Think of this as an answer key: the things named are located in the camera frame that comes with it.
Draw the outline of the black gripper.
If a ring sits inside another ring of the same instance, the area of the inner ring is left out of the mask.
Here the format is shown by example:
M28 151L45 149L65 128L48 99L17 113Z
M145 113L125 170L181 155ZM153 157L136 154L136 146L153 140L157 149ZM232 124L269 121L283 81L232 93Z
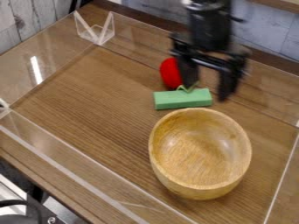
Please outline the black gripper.
M249 50L233 42L229 36L215 39L191 32L175 32L171 55L177 58L181 84L191 88L199 81L199 67L219 71L219 101L224 102L236 93L244 75Z

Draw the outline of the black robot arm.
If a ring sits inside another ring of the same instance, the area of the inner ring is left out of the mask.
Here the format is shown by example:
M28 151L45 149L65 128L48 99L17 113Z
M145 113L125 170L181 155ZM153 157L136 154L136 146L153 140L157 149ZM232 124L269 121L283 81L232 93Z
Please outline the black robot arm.
M224 102L236 93L248 63L249 50L231 40L232 22L244 20L232 16L231 0L189 0L184 9L188 31L169 35L181 84L193 87L200 67L215 70L219 101Z

